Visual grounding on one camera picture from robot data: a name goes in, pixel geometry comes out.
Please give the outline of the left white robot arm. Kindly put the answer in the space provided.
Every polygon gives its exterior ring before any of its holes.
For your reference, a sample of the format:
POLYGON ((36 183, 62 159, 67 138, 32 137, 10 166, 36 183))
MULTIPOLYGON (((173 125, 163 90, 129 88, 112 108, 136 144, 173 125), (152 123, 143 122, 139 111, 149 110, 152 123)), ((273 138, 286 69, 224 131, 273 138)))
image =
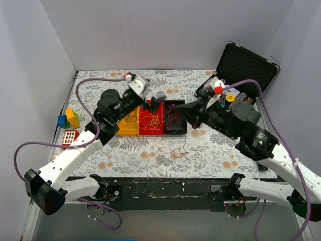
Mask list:
POLYGON ((65 202, 90 196, 100 201, 107 195, 107 183, 97 174, 69 181, 68 177, 93 153, 100 150, 118 132, 118 122, 139 106, 156 113, 166 96, 153 97, 148 102, 128 89, 120 96, 115 89, 102 93, 94 112, 94 121, 88 123, 75 141, 58 157, 38 171, 24 174, 27 195, 45 213, 52 215, 65 202))

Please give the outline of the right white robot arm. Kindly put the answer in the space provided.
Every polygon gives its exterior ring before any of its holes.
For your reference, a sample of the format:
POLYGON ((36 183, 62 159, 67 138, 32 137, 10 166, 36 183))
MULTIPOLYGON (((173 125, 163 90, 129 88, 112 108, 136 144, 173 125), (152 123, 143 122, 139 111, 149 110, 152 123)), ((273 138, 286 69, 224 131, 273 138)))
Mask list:
POLYGON ((227 112, 217 102, 208 107, 207 101, 199 99, 177 105, 174 111, 193 128, 206 124, 231 139, 238 139, 235 148, 241 154, 266 166, 287 182, 281 185, 234 173, 227 185, 214 191, 213 198, 222 201, 242 197, 267 199, 292 208, 300 217, 320 221, 320 176, 291 159, 279 140, 257 125, 261 114, 251 104, 241 102, 227 112))

